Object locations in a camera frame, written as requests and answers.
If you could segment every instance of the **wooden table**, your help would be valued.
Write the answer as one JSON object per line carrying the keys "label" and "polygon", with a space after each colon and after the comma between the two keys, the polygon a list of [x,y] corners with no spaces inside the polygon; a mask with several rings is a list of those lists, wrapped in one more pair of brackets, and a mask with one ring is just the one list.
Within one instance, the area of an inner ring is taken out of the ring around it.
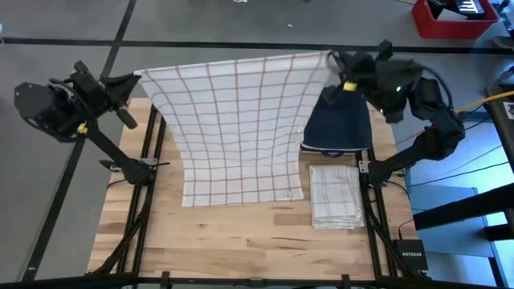
{"label": "wooden table", "polygon": [[[139,126],[125,128],[120,143],[130,157],[141,154],[150,105],[146,98],[130,104],[129,111]],[[393,133],[380,113],[371,107],[369,111],[376,158],[385,159],[396,153]],[[153,141],[157,128],[156,123]],[[365,228],[312,228],[309,165],[356,166],[355,157],[329,159],[301,153],[300,160],[304,201],[182,208],[182,161],[168,130],[161,162],[171,165],[158,170],[140,275],[159,277],[162,271],[170,271],[173,277],[185,278],[341,279],[341,274],[348,274],[352,280],[373,280]],[[111,181],[122,178],[114,173]],[[401,178],[394,180],[404,185]],[[126,182],[108,190],[89,271],[101,265],[121,240],[132,191],[133,186]],[[384,188],[383,194],[392,238],[397,238],[398,226],[412,218],[410,204],[405,192],[396,186]],[[402,235],[416,238],[413,222],[402,227]],[[377,240],[382,272],[387,274],[385,248],[379,237]],[[128,265],[132,264],[134,247],[133,241]]]}

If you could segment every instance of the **white checkered towel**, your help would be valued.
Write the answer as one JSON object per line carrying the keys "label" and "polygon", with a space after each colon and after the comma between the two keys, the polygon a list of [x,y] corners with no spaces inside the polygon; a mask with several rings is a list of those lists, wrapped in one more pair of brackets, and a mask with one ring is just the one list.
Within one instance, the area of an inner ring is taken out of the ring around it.
{"label": "white checkered towel", "polygon": [[311,165],[309,170],[314,229],[364,226],[358,169],[345,165]]}
{"label": "white checkered towel", "polygon": [[323,52],[142,71],[180,149],[182,206],[302,199],[300,142],[329,73]]}

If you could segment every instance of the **folded towel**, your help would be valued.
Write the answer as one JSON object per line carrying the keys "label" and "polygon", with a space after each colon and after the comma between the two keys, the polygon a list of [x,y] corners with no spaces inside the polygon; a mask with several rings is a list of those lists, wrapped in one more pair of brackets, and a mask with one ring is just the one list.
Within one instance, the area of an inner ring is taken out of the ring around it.
{"label": "folded towel", "polygon": [[364,226],[357,168],[311,165],[314,229],[354,229]]}

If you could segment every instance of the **red container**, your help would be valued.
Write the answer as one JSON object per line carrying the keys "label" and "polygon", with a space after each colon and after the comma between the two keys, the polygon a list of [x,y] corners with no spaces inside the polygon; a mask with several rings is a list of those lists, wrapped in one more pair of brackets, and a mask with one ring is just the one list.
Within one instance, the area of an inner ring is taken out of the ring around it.
{"label": "red container", "polygon": [[419,35],[426,39],[477,39],[489,26],[498,21],[488,0],[479,0],[485,11],[484,20],[436,20],[427,0],[418,0],[412,9]]}

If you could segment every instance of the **navy cloth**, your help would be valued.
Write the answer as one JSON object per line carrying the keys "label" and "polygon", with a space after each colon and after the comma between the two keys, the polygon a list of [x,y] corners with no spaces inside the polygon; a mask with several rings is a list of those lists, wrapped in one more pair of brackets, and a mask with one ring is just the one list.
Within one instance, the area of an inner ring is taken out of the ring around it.
{"label": "navy cloth", "polygon": [[[331,98],[333,105],[324,98],[326,94],[335,96]],[[342,153],[371,148],[372,145],[371,122],[365,99],[355,92],[325,88],[305,127],[302,150],[335,153],[338,157]]]}

